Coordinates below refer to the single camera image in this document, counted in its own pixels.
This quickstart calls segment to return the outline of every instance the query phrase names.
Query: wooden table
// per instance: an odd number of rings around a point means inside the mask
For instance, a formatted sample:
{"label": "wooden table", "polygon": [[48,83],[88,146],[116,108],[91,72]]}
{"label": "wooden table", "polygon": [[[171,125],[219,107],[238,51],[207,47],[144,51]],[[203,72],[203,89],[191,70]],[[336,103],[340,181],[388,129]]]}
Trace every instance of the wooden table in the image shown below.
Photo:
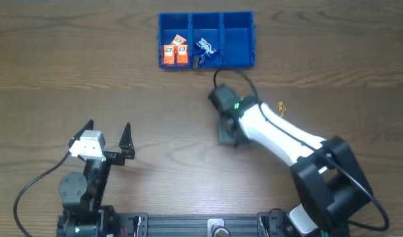
{"label": "wooden table", "polygon": [[[299,203],[286,166],[259,145],[217,141],[212,70],[161,70],[158,13],[255,13],[261,98],[301,129],[346,139],[392,228],[403,234],[403,0],[0,0],[0,236],[20,189],[57,163],[89,119],[116,150],[127,122],[136,159],[113,167],[103,199],[149,214],[257,213]],[[220,75],[241,94],[246,83]],[[34,236],[54,236],[67,162],[21,199]],[[352,219],[382,224],[372,204]],[[380,236],[351,228],[352,236]]]}

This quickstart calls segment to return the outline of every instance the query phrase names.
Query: wooden tabletop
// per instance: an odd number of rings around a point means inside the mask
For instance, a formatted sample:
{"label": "wooden tabletop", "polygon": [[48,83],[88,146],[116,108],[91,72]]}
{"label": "wooden tabletop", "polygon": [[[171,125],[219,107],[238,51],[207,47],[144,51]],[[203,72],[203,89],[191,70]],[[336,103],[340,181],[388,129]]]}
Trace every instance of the wooden tabletop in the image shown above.
{"label": "wooden tabletop", "polygon": [[[403,0],[0,0],[0,236],[21,236],[13,202],[56,164],[89,120],[118,150],[131,124],[136,159],[112,167],[103,204],[149,214],[257,213],[299,204],[288,168],[260,145],[218,144],[207,95],[212,70],[162,70],[159,12],[253,11],[255,66],[265,102],[326,139],[349,142],[403,234]],[[231,72],[220,79],[250,92]],[[20,201],[34,236],[54,236],[69,158]],[[383,224],[372,204],[353,217]]]}

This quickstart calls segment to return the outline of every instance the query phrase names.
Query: wood grain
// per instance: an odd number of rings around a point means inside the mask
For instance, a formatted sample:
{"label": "wood grain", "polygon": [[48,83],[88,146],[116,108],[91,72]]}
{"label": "wood grain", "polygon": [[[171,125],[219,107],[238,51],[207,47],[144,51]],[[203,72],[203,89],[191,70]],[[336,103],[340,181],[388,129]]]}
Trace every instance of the wood grain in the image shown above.
{"label": "wood grain", "polygon": [[[299,203],[288,169],[256,144],[217,143],[207,100],[213,71],[157,66],[159,12],[255,12],[257,54],[246,72],[303,130],[346,139],[403,235],[403,1],[0,0],[0,236],[21,236],[18,191],[52,167],[88,119],[118,149],[132,125],[136,159],[113,167],[103,199],[149,214],[257,213]],[[224,72],[241,94],[245,82]],[[20,220],[54,236],[68,159],[24,195]],[[381,224],[369,204],[352,219]]]}

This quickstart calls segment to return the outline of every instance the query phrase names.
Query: robotic arm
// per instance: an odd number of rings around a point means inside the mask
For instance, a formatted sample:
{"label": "robotic arm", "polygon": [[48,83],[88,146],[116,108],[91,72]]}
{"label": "robotic arm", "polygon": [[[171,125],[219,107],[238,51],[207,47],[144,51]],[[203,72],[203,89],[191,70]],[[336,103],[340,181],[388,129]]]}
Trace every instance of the robotic arm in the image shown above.
{"label": "robotic arm", "polygon": [[[330,232],[370,200],[374,202],[363,171],[341,138],[326,141],[308,134],[258,98],[240,97],[225,84],[215,87],[209,99],[219,112],[220,142],[237,147],[253,140],[289,166],[301,204],[286,213],[279,236],[307,236],[319,229]],[[321,176],[327,169],[338,169],[330,181]]]}

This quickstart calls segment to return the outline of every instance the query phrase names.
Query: gold object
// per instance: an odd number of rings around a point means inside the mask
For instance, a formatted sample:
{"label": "gold object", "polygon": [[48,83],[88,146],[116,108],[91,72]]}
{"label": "gold object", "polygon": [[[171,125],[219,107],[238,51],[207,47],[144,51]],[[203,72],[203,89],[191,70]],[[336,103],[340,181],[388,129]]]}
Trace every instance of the gold object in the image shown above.
{"label": "gold object", "polygon": [[283,115],[285,114],[286,108],[282,101],[280,101],[278,105],[279,105],[279,112],[281,112],[281,118],[282,118]]}

